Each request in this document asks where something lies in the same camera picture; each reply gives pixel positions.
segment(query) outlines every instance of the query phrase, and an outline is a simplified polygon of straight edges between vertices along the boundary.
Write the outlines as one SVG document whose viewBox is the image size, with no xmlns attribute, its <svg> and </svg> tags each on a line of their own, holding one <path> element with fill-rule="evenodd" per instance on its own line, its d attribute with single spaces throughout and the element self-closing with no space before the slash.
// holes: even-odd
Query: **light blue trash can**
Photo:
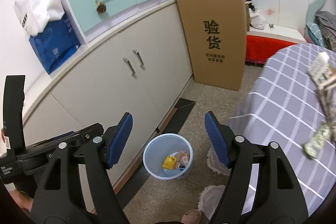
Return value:
<svg viewBox="0 0 336 224">
<path fill-rule="evenodd" d="M 184 170 L 168 170 L 162 167 L 168 155 L 174 155 L 179 151 L 190 155 L 188 165 Z M 143 152 L 143 164 L 146 170 L 155 178 L 172 180 L 185 178 L 191 171 L 194 152 L 190 143 L 177 134 L 162 134 L 152 139 Z"/>
</svg>

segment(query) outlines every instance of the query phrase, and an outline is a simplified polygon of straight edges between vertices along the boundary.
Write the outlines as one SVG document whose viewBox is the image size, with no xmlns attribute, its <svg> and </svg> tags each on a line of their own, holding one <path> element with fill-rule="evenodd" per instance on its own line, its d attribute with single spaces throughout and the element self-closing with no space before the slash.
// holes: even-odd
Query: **blue gripper pad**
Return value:
<svg viewBox="0 0 336 224">
<path fill-rule="evenodd" d="M 108 148 L 108 159 L 106 163 L 110 168 L 118 163 L 127 139 L 132 131 L 132 127 L 133 117 L 130 113 L 125 113 L 118 124 L 118 131 Z"/>
<path fill-rule="evenodd" d="M 205 129 L 209 135 L 211 144 L 215 149 L 216 155 L 219 161 L 224 164 L 226 167 L 229 167 L 231 160 L 228 153 L 228 145 L 224 140 L 221 131 L 218 127 L 218 121 L 214 120 L 210 112 L 205 114 Z"/>
</svg>

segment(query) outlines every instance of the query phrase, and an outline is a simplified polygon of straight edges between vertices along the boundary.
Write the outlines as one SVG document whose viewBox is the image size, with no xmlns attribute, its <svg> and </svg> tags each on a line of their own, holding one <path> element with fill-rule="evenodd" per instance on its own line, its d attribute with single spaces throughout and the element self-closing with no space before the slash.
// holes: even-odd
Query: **brown cardboard box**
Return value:
<svg viewBox="0 0 336 224">
<path fill-rule="evenodd" d="M 177 0 L 195 81 L 239 90 L 246 55 L 245 0 Z"/>
<path fill-rule="evenodd" d="M 250 30 L 250 21 L 251 21 L 250 12 L 249 12 L 249 5 L 245 4 L 245 8 L 246 8 L 246 28 L 247 28 L 247 31 L 249 31 Z"/>
</svg>

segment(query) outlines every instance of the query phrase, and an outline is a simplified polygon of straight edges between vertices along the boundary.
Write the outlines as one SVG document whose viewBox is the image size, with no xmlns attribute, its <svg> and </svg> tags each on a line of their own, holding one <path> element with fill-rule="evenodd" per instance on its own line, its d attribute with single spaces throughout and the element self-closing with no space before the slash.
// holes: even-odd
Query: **gray checkered tablecloth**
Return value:
<svg viewBox="0 0 336 224">
<path fill-rule="evenodd" d="M 252 90 L 226 124 L 251 143 L 280 144 L 299 180 L 309 215 L 321 204 L 336 181 L 335 145 L 327 142 L 317 159 L 308 159 L 302 144 L 325 120 L 316 86 L 307 74 L 319 52 L 326 51 L 336 67 L 336 53 L 313 44 L 289 46 L 269 58 Z M 243 213 L 251 210 L 258 178 L 253 165 Z"/>
</svg>

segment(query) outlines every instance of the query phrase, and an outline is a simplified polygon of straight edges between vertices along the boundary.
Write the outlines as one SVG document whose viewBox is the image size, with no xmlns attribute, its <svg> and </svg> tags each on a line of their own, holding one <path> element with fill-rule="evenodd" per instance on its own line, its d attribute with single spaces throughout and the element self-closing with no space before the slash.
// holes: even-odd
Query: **silver screw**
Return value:
<svg viewBox="0 0 336 224">
<path fill-rule="evenodd" d="M 279 145 L 276 142 L 271 142 L 271 147 L 277 149 Z"/>
<path fill-rule="evenodd" d="M 236 142 L 238 142 L 238 143 L 242 143 L 245 139 L 244 139 L 243 136 L 236 136 L 235 140 L 236 140 Z"/>
<path fill-rule="evenodd" d="M 94 137 L 93 138 L 94 143 L 100 143 L 102 140 L 103 140 L 102 137 Z"/>
<path fill-rule="evenodd" d="M 60 148 L 60 149 L 64 149 L 64 148 L 66 148 L 67 147 L 67 143 L 60 143 L 59 145 L 58 145 L 58 147 Z"/>
</svg>

